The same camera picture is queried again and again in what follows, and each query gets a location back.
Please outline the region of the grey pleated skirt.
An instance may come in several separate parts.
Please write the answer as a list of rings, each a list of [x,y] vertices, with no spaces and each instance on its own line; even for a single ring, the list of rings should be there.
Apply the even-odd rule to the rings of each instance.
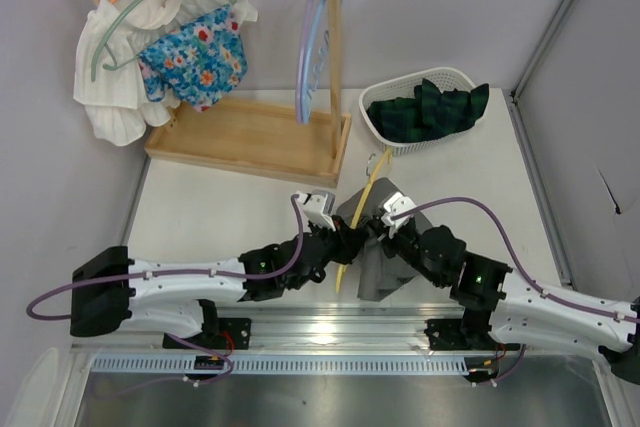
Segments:
[[[399,188],[389,178],[376,180],[359,223],[362,224],[372,217],[378,206],[397,191]],[[360,268],[357,294],[360,300],[380,302],[418,276],[418,272],[399,256],[364,256],[364,246],[353,261],[353,266]]]

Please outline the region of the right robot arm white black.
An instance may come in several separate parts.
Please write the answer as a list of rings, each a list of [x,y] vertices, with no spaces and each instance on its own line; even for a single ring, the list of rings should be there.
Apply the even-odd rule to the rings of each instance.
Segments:
[[[367,223],[384,254],[399,258],[463,307],[456,320],[430,320],[436,351],[537,347],[603,363],[616,377],[639,381],[639,305],[528,283],[506,263],[468,251],[446,226],[419,231],[409,220],[394,231]]]

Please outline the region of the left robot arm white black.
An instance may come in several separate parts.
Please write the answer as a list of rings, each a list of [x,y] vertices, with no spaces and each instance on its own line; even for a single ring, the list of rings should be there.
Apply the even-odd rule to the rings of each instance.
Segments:
[[[130,258],[125,246],[109,247],[73,272],[70,333],[161,332],[185,340],[211,335],[217,305],[278,299],[323,282],[330,263],[352,262],[367,235],[339,217],[333,223],[211,264],[153,263]]]

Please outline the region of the yellow hanger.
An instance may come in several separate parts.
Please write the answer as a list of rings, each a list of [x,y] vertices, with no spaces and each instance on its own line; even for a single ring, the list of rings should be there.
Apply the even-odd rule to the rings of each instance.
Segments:
[[[351,224],[350,227],[352,229],[355,229],[360,221],[360,218],[362,216],[362,212],[364,210],[365,204],[369,198],[370,192],[373,188],[373,185],[375,183],[375,181],[378,179],[379,174],[382,170],[382,168],[385,165],[388,165],[391,162],[391,158],[392,158],[392,149],[391,148],[387,148],[382,156],[380,157],[380,159],[378,160],[378,162],[376,163],[376,165],[374,166],[373,170],[368,174],[368,180],[367,183],[365,184],[362,193],[360,195],[358,204],[356,205],[356,209],[354,211],[352,220],[351,220]],[[348,267],[346,264],[340,264],[337,270],[337,275],[336,275],[336,281],[335,281],[335,293],[339,294],[341,291],[341,287],[342,287],[342,282],[345,276],[345,273],[347,271]]]

